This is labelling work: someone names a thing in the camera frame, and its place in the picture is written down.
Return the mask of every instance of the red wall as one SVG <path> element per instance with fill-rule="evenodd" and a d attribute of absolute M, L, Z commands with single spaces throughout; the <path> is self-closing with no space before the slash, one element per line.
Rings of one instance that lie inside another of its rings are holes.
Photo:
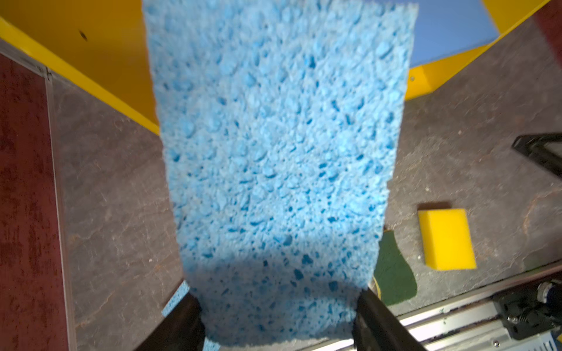
<path fill-rule="evenodd" d="M 1 54 L 0 75 L 0 350 L 65 350 L 45 82 Z"/>

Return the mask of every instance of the gray surface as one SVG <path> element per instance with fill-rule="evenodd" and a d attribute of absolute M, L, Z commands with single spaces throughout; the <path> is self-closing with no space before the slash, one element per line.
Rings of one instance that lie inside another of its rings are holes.
<path fill-rule="evenodd" d="M 418 294 L 394 313 L 523 272 L 528 254 L 552 249 L 562 233 L 562 182 L 510 147 L 520 134 L 562 131 L 561 82 L 544 38 L 526 21 L 436 92 L 406 103 L 386 223 Z M 424 266 L 416 208 L 428 202 L 467 209 L 478 269 Z M 544 261 L 562 258 L 557 246 Z"/>
<path fill-rule="evenodd" d="M 131 350 L 181 278 L 158 136 L 55 78 L 79 350 Z"/>
<path fill-rule="evenodd" d="M 395 313 L 562 258 L 562 182 L 510 149 L 519 134 L 562 131 L 561 81 L 527 21 L 436 92 L 406 103 L 387 224 L 419 292 Z M 162 146 L 72 84 L 54 86 L 79 350 L 133 349 L 181 276 Z M 424 266 L 416 209 L 426 202 L 468 210 L 477 270 Z"/>

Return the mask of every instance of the blue panel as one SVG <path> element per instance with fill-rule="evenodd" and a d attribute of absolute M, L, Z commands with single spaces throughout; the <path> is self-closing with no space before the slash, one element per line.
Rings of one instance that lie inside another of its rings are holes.
<path fill-rule="evenodd" d="M 419 4 L 410 67 L 490 44 L 499 32 L 481 0 L 396 0 Z"/>

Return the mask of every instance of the yellow wall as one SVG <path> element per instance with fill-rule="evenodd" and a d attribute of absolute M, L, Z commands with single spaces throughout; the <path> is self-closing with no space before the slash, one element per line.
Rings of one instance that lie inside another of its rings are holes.
<path fill-rule="evenodd" d="M 549 0 L 483 0 L 488 9 L 500 36 L 491 44 L 463 52 L 458 55 L 428 63 L 422 67 L 418 76 L 423 74 L 426 84 L 408 86 L 406 98 L 414 98 L 435 91 L 455 74 L 460 72 L 469 63 L 474 61 L 484 51 L 492 47 L 501 38 L 505 37 L 514 28 L 539 10 Z"/>
<path fill-rule="evenodd" d="M 482 1 L 498 40 L 548 2 Z M 159 132 L 141 0 L 0 0 L 0 38 Z M 406 99 L 434 91 L 491 45 L 411 69 Z"/>

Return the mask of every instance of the green scouring pad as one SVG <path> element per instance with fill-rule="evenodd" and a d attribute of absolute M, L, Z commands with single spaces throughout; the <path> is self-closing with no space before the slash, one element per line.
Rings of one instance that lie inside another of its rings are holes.
<path fill-rule="evenodd" d="M 381 301 L 391 306 L 416 296 L 416 278 L 398 249 L 394 231 L 384 232 L 379 247 L 374 277 Z"/>

